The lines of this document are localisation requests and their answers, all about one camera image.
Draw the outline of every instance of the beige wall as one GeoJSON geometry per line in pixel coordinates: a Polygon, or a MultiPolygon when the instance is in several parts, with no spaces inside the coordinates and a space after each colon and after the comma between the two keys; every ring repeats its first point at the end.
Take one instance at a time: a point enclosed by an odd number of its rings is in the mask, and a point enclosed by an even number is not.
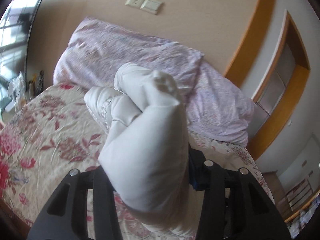
{"type": "Polygon", "coordinates": [[[30,37],[28,70],[44,69],[45,86],[68,40],[86,16],[157,35],[198,49],[223,73],[231,61],[258,0],[160,0],[154,16],[124,5],[126,0],[43,0],[30,37]]]}

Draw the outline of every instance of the mattress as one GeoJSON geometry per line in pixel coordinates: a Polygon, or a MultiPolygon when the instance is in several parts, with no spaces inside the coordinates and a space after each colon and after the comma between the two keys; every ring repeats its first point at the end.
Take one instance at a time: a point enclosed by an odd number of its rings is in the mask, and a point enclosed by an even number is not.
{"type": "MultiPolygon", "coordinates": [[[[0,132],[0,197],[29,226],[68,171],[89,171],[99,165],[97,158],[107,135],[87,110],[86,92],[71,83],[53,85],[25,105],[0,132]]],[[[192,147],[220,166],[248,168],[273,200],[245,147],[193,131],[189,138],[192,147]]],[[[124,239],[164,238],[132,217],[117,193],[115,203],[124,239]]],[[[92,191],[88,192],[87,221],[89,236],[94,238],[92,191]]]]}

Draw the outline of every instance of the electrical outlet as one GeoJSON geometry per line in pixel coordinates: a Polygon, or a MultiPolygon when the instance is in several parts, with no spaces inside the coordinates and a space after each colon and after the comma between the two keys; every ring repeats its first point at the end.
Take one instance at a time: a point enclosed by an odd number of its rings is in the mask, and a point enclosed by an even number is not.
{"type": "Polygon", "coordinates": [[[127,0],[125,5],[129,5],[132,7],[140,8],[143,4],[144,0],[127,0]]]}
{"type": "Polygon", "coordinates": [[[157,14],[158,9],[162,2],[158,0],[144,0],[143,4],[141,5],[140,9],[146,12],[157,14]]]}

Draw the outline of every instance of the clothes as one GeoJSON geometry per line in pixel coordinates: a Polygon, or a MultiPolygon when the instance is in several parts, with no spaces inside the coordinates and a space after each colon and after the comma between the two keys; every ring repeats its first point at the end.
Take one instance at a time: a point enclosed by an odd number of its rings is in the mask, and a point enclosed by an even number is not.
{"type": "Polygon", "coordinates": [[[130,213],[148,230],[193,236],[203,193],[188,183],[187,121],[176,83],[166,73],[127,63],[117,71],[114,86],[124,94],[94,87],[84,97],[110,126],[98,161],[130,213]],[[100,112],[94,106],[99,98],[107,100],[100,112]]]}

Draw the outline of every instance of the reflective screen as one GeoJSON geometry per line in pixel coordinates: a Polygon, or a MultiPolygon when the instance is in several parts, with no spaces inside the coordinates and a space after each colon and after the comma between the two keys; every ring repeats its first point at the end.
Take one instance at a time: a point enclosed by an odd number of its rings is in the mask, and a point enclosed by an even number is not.
{"type": "Polygon", "coordinates": [[[25,73],[29,33],[41,0],[14,0],[0,20],[0,85],[25,73]]]}

